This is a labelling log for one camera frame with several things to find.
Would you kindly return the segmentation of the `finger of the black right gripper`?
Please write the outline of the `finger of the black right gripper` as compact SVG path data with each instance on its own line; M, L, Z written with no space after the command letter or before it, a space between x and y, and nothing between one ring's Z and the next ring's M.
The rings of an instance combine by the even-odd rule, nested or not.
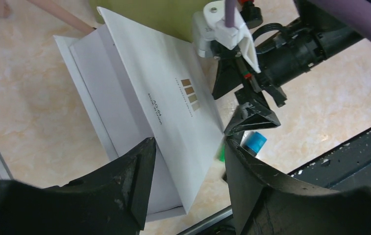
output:
M239 86L245 79L247 67L243 60L220 60L212 96L215 100Z
M235 96L238 106L225 128L226 136L249 130L271 129L281 125L261 92L249 92L241 88L235 92Z

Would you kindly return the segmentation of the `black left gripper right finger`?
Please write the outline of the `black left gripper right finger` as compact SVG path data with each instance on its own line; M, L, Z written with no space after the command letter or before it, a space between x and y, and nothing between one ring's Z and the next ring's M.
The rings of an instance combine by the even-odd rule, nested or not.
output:
M225 169L239 235L371 235L371 187L336 191L297 180L231 138Z

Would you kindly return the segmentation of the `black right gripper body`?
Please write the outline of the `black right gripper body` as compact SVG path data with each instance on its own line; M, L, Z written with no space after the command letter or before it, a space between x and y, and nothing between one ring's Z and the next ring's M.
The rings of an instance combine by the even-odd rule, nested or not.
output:
M256 47L261 73L255 78L262 87L280 87L363 39L343 23L269 23L253 38L271 31Z

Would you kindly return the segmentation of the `white paper booklet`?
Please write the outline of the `white paper booklet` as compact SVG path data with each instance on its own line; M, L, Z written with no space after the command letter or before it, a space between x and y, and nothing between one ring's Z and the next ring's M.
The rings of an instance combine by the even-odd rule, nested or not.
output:
M55 36L95 132L114 160L148 137L156 160L147 221L187 214L223 124L191 43L103 7L83 38Z

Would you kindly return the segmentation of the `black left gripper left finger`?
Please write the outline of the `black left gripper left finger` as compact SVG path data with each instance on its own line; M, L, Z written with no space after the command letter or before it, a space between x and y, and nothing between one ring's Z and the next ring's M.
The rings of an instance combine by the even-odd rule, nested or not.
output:
M0 180L0 235L137 235L145 227L154 138L64 186Z

